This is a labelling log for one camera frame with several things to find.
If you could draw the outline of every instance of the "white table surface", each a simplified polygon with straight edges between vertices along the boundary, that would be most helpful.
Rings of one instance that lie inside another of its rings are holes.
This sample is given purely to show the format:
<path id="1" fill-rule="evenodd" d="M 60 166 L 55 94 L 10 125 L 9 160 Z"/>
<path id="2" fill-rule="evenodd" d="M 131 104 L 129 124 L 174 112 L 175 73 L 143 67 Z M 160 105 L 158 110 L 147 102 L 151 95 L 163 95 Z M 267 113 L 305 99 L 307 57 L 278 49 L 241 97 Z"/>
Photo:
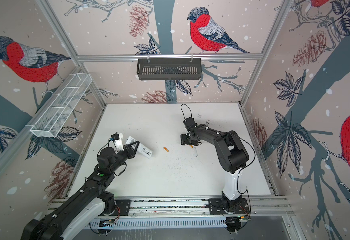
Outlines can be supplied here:
<path id="1" fill-rule="evenodd" d="M 180 144 L 180 134 L 186 133 L 183 114 L 178 104 L 109 104 L 101 118 L 88 152 L 77 173 L 69 196 L 83 184 L 98 163 L 96 154 L 115 132 L 123 133 L 123 143 L 132 136 L 153 150 L 148 159 L 141 154 L 128 159 L 127 169 L 115 177 L 107 191 L 115 197 L 214 196 L 221 195 L 225 171 L 220 166 L 215 147 L 205 141 L 191 148 Z M 197 124 L 228 132 L 251 143 L 237 103 L 189 103 Z M 183 106 L 186 118 L 190 112 Z M 244 142 L 249 164 L 254 156 Z M 270 194 L 258 158 L 243 170 L 242 189 L 248 186 L 250 195 Z"/>

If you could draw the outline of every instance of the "bird head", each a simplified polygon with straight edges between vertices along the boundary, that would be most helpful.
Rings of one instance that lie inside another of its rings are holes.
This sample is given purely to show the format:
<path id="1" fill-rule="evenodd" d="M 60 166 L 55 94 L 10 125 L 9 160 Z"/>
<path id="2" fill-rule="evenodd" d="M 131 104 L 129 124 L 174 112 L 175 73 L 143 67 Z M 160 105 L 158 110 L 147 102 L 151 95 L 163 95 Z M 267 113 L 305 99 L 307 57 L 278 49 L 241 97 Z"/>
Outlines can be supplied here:
<path id="1" fill-rule="evenodd" d="M 2 59 L 3 61 L 9 60 L 6 47 L 13 42 L 14 40 L 12 38 L 0 36 L 0 59 Z"/>
<path id="2" fill-rule="evenodd" d="M 195 23 L 197 21 L 198 17 L 200 17 L 203 14 L 209 14 L 207 8 L 195 7 L 188 14 L 187 20 L 191 20 L 191 22 Z"/>

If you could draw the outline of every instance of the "black metal basket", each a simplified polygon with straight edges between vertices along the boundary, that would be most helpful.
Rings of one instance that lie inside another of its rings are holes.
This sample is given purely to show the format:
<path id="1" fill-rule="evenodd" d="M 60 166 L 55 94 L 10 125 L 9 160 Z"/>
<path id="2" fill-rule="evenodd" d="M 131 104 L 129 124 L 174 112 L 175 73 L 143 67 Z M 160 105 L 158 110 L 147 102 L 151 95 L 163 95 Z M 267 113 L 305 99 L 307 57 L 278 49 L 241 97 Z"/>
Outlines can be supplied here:
<path id="1" fill-rule="evenodd" d="M 201 78 L 201 59 L 154 58 L 138 59 L 140 80 L 198 80 Z"/>

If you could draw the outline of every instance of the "white wire mesh basket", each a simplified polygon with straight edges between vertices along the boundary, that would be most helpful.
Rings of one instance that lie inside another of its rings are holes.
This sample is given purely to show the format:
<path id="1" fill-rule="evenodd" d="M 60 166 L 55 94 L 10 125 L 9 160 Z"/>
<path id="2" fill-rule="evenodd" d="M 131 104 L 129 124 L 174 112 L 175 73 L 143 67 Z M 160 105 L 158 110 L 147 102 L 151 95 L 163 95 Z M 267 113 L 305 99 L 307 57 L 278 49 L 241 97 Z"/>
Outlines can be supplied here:
<path id="1" fill-rule="evenodd" d="M 91 82 L 89 74 L 73 74 L 67 86 L 54 94 L 57 95 L 56 99 L 30 131 L 37 137 L 56 137 Z"/>

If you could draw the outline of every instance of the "gray floor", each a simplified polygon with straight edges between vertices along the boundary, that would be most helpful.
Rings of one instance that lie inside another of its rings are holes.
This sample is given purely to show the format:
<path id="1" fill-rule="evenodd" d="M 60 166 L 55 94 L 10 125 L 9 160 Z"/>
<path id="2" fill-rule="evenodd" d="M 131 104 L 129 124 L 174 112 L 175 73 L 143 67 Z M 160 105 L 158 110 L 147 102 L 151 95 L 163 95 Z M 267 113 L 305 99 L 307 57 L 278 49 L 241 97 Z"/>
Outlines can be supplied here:
<path id="1" fill-rule="evenodd" d="M 252 217 L 238 234 L 225 228 L 167 228 L 144 230 L 115 230 L 108 236 L 82 230 L 74 240 L 289 240 L 282 217 Z"/>

